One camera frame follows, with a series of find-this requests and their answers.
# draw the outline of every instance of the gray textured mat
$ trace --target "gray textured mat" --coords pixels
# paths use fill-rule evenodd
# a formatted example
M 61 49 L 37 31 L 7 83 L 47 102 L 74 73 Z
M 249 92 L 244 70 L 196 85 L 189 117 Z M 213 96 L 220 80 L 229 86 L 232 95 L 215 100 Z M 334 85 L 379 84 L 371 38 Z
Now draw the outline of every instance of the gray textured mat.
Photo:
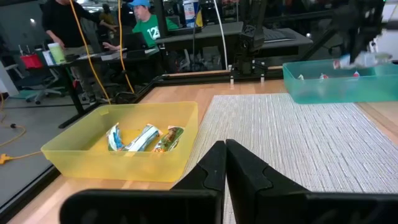
M 398 193 L 398 148 L 352 103 L 299 105 L 289 94 L 215 96 L 186 172 L 235 139 L 312 191 Z M 224 222 L 234 223 L 229 194 Z

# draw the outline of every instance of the white cable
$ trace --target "white cable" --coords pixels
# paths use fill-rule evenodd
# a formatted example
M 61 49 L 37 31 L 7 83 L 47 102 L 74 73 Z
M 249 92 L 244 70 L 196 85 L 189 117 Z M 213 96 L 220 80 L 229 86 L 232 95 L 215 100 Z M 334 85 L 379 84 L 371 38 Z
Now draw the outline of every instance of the white cable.
M 222 25 L 222 23 L 221 23 L 220 14 L 218 13 L 218 7 L 217 7 L 216 0 L 214 0 L 214 7 L 216 8 L 216 13 L 217 13 L 218 22 L 220 23 L 221 36 L 222 36 L 222 38 L 223 38 L 224 58 L 225 58 L 225 69 L 228 69 L 228 61 L 227 61 L 227 59 L 226 59 L 226 46 L 225 46 L 225 37 L 224 37 L 223 25 Z

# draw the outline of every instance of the snack bar wrapper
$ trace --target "snack bar wrapper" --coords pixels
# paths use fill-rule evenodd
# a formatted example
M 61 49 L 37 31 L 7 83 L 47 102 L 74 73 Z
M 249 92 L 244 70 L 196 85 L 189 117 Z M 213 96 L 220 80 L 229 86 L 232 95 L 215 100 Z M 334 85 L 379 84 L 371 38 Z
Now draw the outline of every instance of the snack bar wrapper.
M 156 138 L 163 133 L 151 124 L 147 124 L 141 134 L 135 138 L 123 151 L 142 152 Z
M 119 123 L 116 123 L 107 133 L 108 138 L 108 150 L 109 151 L 121 151 L 124 148 L 122 139 L 120 137 Z
M 392 55 L 381 52 L 361 52 L 353 63 L 349 63 L 349 55 L 333 61 L 335 69 L 371 68 L 385 63 L 390 63 Z
M 180 140 L 184 129 L 176 126 L 168 127 L 169 133 L 162 137 L 152 152 L 167 152 L 173 150 Z

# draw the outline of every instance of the wooden table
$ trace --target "wooden table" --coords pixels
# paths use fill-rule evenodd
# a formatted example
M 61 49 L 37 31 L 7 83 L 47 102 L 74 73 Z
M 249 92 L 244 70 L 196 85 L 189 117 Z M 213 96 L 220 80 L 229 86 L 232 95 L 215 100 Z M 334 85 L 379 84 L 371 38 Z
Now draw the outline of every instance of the wooden table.
M 141 103 L 196 101 L 201 122 L 214 95 L 243 95 L 256 93 L 285 93 L 283 80 L 260 83 L 229 83 L 206 85 L 165 86 L 153 89 Z M 398 144 L 398 102 L 358 103 L 370 120 Z M 9 223 L 59 223 L 62 203 L 72 194 L 85 189 L 149 189 L 168 190 L 171 183 L 136 182 L 125 180 L 76 179 L 62 175 L 23 208 Z

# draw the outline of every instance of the orange extension cord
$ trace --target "orange extension cord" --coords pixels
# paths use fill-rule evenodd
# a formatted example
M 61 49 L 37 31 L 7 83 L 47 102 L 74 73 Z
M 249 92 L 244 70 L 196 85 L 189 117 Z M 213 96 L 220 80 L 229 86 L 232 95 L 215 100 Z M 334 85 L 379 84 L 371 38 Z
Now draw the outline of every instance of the orange extension cord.
M 120 45 L 120 62 L 122 63 L 122 68 L 123 68 L 123 71 L 125 72 L 126 68 L 125 68 L 124 62 L 123 62 L 123 51 L 122 51 L 122 49 L 123 49 L 123 47 L 122 47 L 123 32 L 122 32 L 122 20 L 121 20 L 121 16 L 120 16 L 121 15 L 121 13 L 120 13 L 120 9 L 121 9 L 120 0 L 118 0 L 118 6 L 119 6 L 118 7 L 118 18 L 119 18 L 119 30 L 120 30 L 120 32 L 119 32 L 120 33 L 120 42 L 119 42 L 119 45 Z M 127 73 L 125 73 L 124 76 L 126 77 L 126 80 L 127 80 L 127 83 L 129 84 L 131 92 L 134 93 L 134 90 L 132 89 L 129 77 L 127 76 Z
M 80 32 L 80 35 L 81 35 L 81 39 L 83 40 L 83 43 L 85 44 L 86 53 L 87 53 L 87 57 L 88 57 L 88 63 L 90 64 L 91 70 L 93 71 L 94 76 L 95 76 L 95 78 L 97 79 L 98 84 L 100 85 L 102 91 L 104 92 L 105 97 L 106 97 L 108 103 L 111 104 L 111 101 L 109 100 L 109 96 L 108 96 L 108 94 L 106 93 L 105 88 L 104 88 L 104 86 L 102 85 L 100 79 L 98 78 L 97 73 L 95 72 L 95 69 L 94 69 L 94 66 L 93 66 L 93 62 L 91 61 L 90 51 L 88 50 L 85 36 L 83 35 L 83 31 L 81 31 L 79 18 L 77 17 L 76 11 L 75 11 L 75 7 L 73 6 L 73 0 L 69 0 L 69 1 L 70 1 L 70 6 L 72 7 L 73 15 L 75 16 L 75 20 L 76 20 L 77 27 L 79 28 L 79 32 Z
M 0 116 L 2 116 L 0 118 L 0 126 L 4 127 L 4 128 L 12 128 L 11 126 L 5 125 L 3 123 L 4 119 L 6 119 L 6 114 L 2 110 L 4 108 L 4 97 L 3 97 L 2 93 L 0 93 L 0 97 L 1 97 Z M 8 140 L 6 142 L 0 143 L 0 147 L 5 146 L 6 144 L 9 144 L 9 143 L 15 141 L 16 139 L 20 138 L 21 136 L 23 136 L 26 133 L 26 128 L 23 127 L 23 126 L 15 125 L 14 128 L 19 128 L 19 129 L 22 130 L 22 132 L 19 133 L 17 136 L 13 137 L 12 139 L 10 139 L 10 140 Z M 30 154 L 26 154 L 26 155 L 23 155 L 23 156 L 17 156 L 17 157 L 7 156 L 7 154 L 0 154 L 0 165 L 3 165 L 4 163 L 6 163 L 6 161 L 10 161 L 10 160 L 13 160 L 13 159 L 22 159 L 22 158 L 25 158 L 25 157 L 28 157 L 28 156 L 33 156 L 33 155 L 39 154 L 39 153 L 42 153 L 42 152 L 41 151 L 33 152 L 33 153 L 30 153 Z

